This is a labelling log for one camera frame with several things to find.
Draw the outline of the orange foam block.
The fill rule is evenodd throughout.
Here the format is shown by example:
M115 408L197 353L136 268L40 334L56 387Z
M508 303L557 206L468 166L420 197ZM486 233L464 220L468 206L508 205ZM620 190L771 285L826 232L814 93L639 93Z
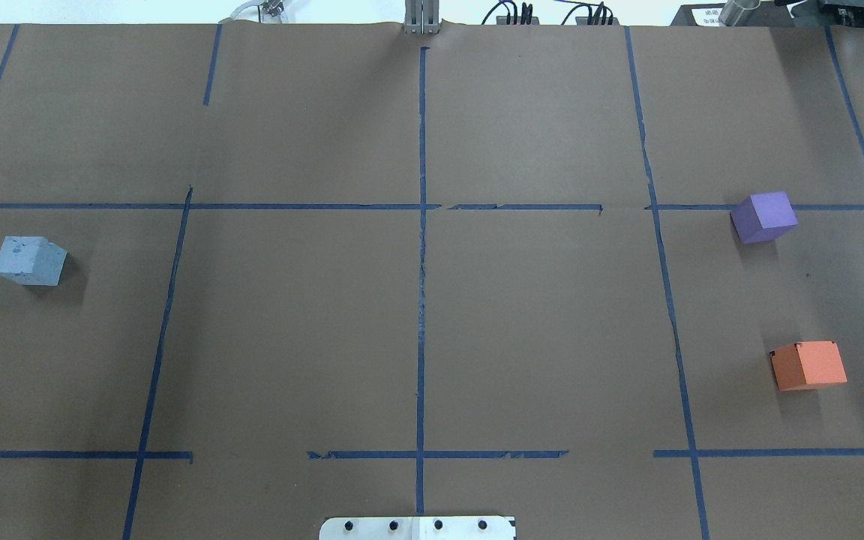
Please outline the orange foam block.
M839 346L833 340L800 341L770 352L779 391L826 389L849 382Z

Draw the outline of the aluminium frame post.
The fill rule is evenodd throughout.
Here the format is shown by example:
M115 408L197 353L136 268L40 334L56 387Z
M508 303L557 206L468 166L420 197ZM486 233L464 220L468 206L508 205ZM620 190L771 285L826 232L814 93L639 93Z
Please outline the aluminium frame post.
M406 35L436 35L441 31L439 0L405 0L403 30Z

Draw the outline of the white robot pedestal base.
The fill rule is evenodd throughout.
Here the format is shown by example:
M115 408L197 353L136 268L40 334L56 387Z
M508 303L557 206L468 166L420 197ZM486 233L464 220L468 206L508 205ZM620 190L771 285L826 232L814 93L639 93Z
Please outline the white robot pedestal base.
M512 517L393 516L329 518L319 539L517 539Z

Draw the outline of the light blue foam block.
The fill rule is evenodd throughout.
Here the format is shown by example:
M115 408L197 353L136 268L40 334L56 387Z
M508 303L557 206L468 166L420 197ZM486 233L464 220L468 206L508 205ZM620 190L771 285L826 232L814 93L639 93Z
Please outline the light blue foam block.
M55 287L68 252L42 236L5 236L0 247L0 277L20 286Z

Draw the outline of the purple foam block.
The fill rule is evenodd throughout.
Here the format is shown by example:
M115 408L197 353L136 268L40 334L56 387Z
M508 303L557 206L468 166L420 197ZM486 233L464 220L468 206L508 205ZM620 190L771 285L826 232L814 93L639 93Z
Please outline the purple foam block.
M785 191L748 196L731 209L730 219L743 244L774 242L799 225Z

